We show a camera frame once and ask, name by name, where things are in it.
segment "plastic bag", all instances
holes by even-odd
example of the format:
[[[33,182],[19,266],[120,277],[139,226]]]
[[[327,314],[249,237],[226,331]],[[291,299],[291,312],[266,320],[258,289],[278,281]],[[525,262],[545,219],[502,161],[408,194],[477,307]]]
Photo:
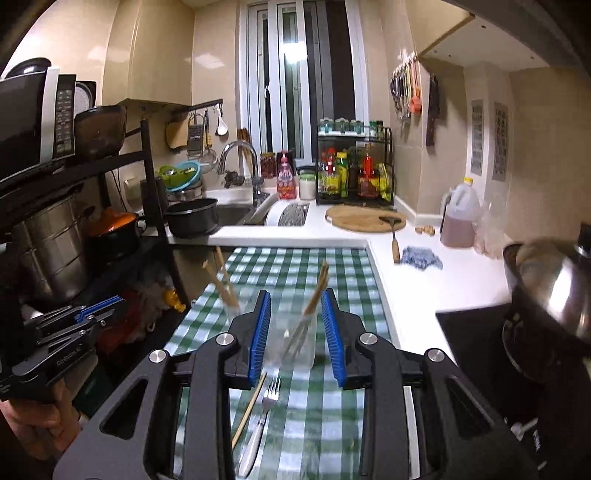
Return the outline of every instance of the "plastic bag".
[[[505,204],[506,202],[500,199],[483,204],[482,213],[474,223],[474,250],[477,253],[489,258],[502,258],[503,248],[507,243]]]

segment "air vent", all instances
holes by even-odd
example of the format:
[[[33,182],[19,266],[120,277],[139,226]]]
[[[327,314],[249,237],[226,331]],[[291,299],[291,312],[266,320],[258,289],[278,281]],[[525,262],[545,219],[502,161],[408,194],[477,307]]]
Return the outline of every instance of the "air vent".
[[[509,115],[507,107],[495,103],[495,166],[492,179],[505,181],[507,177]]]
[[[482,176],[484,154],[484,110],[482,100],[472,101],[472,163],[470,172]]]

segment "plastic jug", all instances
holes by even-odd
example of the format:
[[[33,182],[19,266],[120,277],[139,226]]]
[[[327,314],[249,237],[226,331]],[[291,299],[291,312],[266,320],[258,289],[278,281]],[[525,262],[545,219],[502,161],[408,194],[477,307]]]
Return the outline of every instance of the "plastic jug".
[[[480,215],[480,202],[472,188],[472,179],[464,182],[443,196],[441,202],[441,242],[446,247],[469,248],[474,245],[473,222]]]

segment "wall tile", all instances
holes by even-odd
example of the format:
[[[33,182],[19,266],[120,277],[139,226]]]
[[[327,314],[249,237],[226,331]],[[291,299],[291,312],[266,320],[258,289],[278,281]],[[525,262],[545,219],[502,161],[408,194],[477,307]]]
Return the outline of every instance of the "wall tile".
[[[506,233],[574,239],[591,220],[591,81],[569,69],[511,73],[515,163]]]

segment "black induction cooker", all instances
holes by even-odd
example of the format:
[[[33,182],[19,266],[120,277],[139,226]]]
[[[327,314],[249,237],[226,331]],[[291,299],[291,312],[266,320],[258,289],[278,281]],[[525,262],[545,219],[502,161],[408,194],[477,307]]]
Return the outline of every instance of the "black induction cooker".
[[[591,380],[580,355],[561,355],[543,383],[507,355],[510,304],[438,313],[458,366],[534,458],[541,480],[591,478]]]

